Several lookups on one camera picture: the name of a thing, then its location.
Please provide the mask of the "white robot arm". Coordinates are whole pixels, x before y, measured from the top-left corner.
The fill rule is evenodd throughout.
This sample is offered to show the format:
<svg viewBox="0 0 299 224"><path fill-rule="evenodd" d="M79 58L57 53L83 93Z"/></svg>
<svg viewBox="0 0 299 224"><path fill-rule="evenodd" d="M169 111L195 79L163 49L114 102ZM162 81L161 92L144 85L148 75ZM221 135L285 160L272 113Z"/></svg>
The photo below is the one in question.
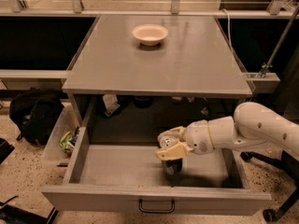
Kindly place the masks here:
<svg viewBox="0 0 299 224"><path fill-rule="evenodd" d="M160 133L156 156L173 161L189 153L203 155L217 149L264 150L273 144L299 159L299 125L254 102L238 105L232 116L199 120Z"/></svg>

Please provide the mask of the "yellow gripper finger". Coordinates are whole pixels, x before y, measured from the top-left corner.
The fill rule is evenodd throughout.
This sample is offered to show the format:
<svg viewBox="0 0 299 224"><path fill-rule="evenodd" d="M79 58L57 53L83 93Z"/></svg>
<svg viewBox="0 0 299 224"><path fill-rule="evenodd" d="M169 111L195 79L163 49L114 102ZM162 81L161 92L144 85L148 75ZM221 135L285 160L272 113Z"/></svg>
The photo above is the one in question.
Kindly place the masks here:
<svg viewBox="0 0 299 224"><path fill-rule="evenodd" d="M178 142L173 145L160 144L160 149L155 151L156 157L161 161L183 159L192 151L186 143Z"/></svg>
<svg viewBox="0 0 299 224"><path fill-rule="evenodd" d="M185 128L182 126L172 128L158 135L157 139L160 144L176 144L179 141L183 141Z"/></svg>

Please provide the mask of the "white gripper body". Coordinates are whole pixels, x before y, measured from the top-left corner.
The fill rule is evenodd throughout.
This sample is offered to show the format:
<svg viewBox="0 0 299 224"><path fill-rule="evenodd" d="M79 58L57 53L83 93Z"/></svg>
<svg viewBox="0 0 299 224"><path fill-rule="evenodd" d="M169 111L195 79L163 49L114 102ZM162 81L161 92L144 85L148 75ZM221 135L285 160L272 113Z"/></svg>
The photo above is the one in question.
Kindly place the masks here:
<svg viewBox="0 0 299 224"><path fill-rule="evenodd" d="M214 151L207 120L196 121L188 125L184 138L191 152L196 155Z"/></svg>

